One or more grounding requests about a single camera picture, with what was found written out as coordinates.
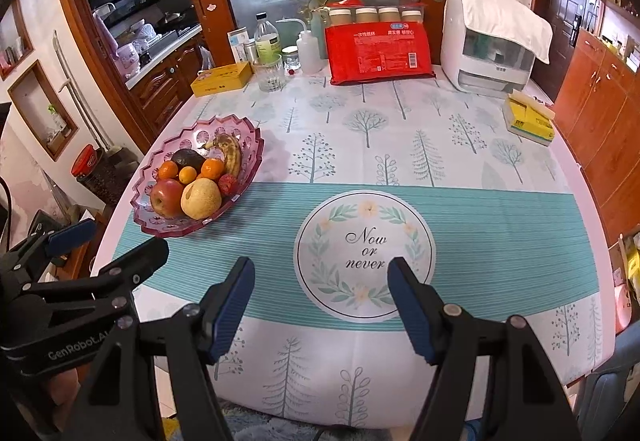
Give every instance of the orange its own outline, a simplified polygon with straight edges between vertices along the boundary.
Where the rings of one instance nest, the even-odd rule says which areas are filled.
[[[194,169],[194,167],[186,166],[180,170],[180,174],[178,175],[178,180],[183,185],[188,185],[190,183],[193,183],[196,180],[197,176],[198,176],[198,173],[196,172],[196,169]]]
[[[225,173],[225,162],[222,161],[222,159],[218,159],[217,157],[209,158],[202,164],[200,173],[207,179],[217,181],[218,179],[220,179],[220,176]]]
[[[178,166],[173,161],[165,161],[158,169],[158,179],[174,179],[178,176]]]

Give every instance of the dining table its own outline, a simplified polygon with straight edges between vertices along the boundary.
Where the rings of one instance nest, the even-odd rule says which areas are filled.
[[[434,72],[332,85],[325,68],[275,92],[252,78],[192,97],[131,179],[92,275],[149,239],[130,201],[153,153],[235,114],[264,139],[254,181],[217,220],[167,239],[168,261],[134,291],[140,321],[160,319],[252,259],[254,292],[209,369],[219,397],[316,424],[413,424],[436,368],[414,353],[389,293],[394,257],[473,316],[524,316],[563,384],[588,374],[613,353],[615,303],[580,166],[558,132],[549,147],[511,134],[504,99]],[[478,358],[468,419],[482,415],[488,368]]]

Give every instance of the wooden cabinet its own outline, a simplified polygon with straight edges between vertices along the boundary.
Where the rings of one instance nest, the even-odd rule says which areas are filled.
[[[581,30],[554,110],[612,246],[640,222],[640,78]]]
[[[191,83],[200,70],[199,38],[181,45],[130,90],[156,137],[193,94]]]

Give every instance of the pink glass bowl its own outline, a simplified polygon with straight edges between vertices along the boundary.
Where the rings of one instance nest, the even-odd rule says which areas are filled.
[[[193,148],[203,157],[220,157],[220,150],[200,149],[210,139],[218,134],[230,134],[236,137],[242,150],[242,166],[238,176],[238,190],[233,197],[223,199],[223,204],[213,215],[196,220],[186,215],[175,218],[165,218],[154,212],[149,200],[149,193],[156,183],[158,169],[162,163],[171,159],[175,151],[180,148]],[[254,128],[247,118],[239,119],[234,114],[210,121],[197,121],[192,127],[184,128],[175,137],[169,138],[162,144],[162,149],[151,154],[145,166],[140,169],[140,179],[134,185],[135,195],[131,199],[133,206],[133,220],[140,225],[142,231],[156,237],[184,237],[191,231],[199,230],[231,208],[239,196],[242,195],[254,179],[255,173],[262,162],[264,140],[260,137],[260,129]]]

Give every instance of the red fruit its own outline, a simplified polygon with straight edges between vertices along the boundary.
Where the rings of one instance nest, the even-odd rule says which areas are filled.
[[[223,197],[232,196],[238,190],[238,180],[231,174],[224,174],[218,179],[218,188]]]
[[[177,179],[161,179],[151,189],[149,199],[151,206],[158,215],[174,218],[182,215],[180,198],[184,186]]]

